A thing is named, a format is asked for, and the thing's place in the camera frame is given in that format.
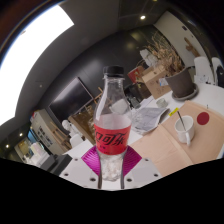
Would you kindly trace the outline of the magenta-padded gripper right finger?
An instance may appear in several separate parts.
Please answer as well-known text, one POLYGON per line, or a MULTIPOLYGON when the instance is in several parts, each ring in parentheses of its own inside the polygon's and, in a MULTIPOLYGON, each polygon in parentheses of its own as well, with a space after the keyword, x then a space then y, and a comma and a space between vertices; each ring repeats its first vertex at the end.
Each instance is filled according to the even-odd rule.
POLYGON ((122 164, 122 189, 143 187, 161 177, 162 175, 149 158, 142 158, 132 147, 127 147, 122 164))

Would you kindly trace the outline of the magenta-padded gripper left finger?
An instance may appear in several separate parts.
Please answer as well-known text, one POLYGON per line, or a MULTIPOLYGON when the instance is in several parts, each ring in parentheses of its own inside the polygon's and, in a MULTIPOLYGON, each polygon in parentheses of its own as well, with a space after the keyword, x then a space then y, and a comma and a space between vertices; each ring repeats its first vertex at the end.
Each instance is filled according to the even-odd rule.
POLYGON ((60 177, 84 188, 102 187, 101 163, 95 146, 82 157, 75 157, 61 172, 60 177))

